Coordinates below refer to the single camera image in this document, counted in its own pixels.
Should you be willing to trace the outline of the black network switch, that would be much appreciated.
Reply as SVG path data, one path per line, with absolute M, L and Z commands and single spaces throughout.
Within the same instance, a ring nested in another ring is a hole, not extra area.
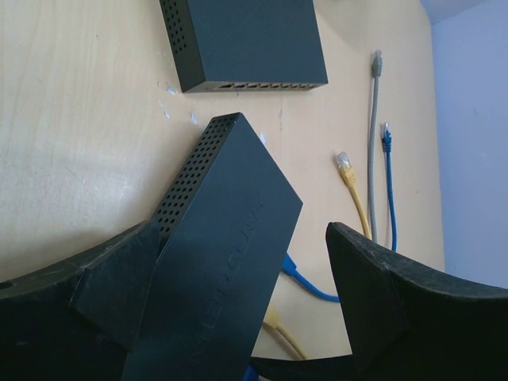
M 243 379 L 301 209 L 246 117 L 213 117 L 153 214 L 160 256 L 123 379 Z
M 306 91 L 328 76 L 312 1 L 162 1 L 184 93 Z

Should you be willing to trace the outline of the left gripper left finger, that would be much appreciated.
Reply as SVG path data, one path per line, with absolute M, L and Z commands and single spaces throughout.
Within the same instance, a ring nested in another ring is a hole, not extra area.
M 136 344 L 159 229 L 143 221 L 1 284 L 3 380 L 119 380 Z

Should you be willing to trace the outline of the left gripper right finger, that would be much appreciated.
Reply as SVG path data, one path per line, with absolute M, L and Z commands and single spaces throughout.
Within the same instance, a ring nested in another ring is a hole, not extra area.
M 325 235 L 362 380 L 504 380 L 507 292 L 460 279 L 332 222 Z

